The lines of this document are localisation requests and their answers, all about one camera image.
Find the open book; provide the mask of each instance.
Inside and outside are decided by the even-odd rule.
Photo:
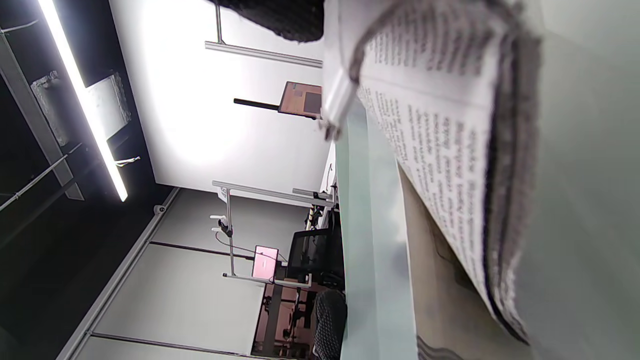
[[[340,99],[360,98],[486,308],[526,342],[515,270],[537,146],[540,40],[500,0],[374,1],[365,15],[346,2],[332,25],[350,35],[325,41],[351,88],[339,71],[325,75],[323,118],[339,129]]]

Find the fluorescent light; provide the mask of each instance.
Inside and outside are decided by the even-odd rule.
[[[80,101],[80,106],[82,107],[86,121],[89,123],[89,128],[91,129],[93,138],[98,144],[98,150],[104,159],[104,163],[107,165],[107,170],[109,171],[111,180],[115,185],[118,195],[120,196],[120,200],[124,201],[127,198],[127,189],[124,187],[124,183],[122,182],[122,178],[118,172],[118,167],[113,160],[111,150],[109,150],[107,138],[104,136],[104,131],[102,129],[102,124],[100,123],[100,118],[98,117],[95,104],[92,102],[91,98],[88,96],[87,90],[84,88],[84,83],[80,76],[80,70],[78,70],[74,55],[71,53],[71,48],[67,42],[65,32],[62,30],[62,24],[60,24],[56,7],[53,5],[53,0],[38,0],[38,2],[40,3],[40,8],[44,13],[45,19],[47,19],[47,24],[49,25],[49,29],[53,35],[53,40],[56,42],[56,46],[58,47],[58,52],[60,53],[62,62],[65,64],[65,68],[67,68],[71,84],[76,91],[76,95]]]

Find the black cloth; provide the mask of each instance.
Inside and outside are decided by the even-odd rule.
[[[316,297],[314,353],[320,360],[340,360],[347,302],[343,292],[327,290]]]
[[[287,40],[311,42],[320,40],[324,33],[324,0],[210,1]]]

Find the monitor screen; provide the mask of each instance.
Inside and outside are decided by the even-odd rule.
[[[255,247],[255,259],[253,260],[252,277],[264,280],[273,280],[276,272],[276,259],[278,249],[257,245]]]
[[[322,87],[287,81],[278,112],[317,118],[322,108]]]

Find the black mesh chair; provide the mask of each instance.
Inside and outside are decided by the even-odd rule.
[[[314,282],[331,289],[344,290],[340,217],[334,210],[328,216],[328,228],[293,234],[286,276],[305,282],[307,274],[312,274]]]

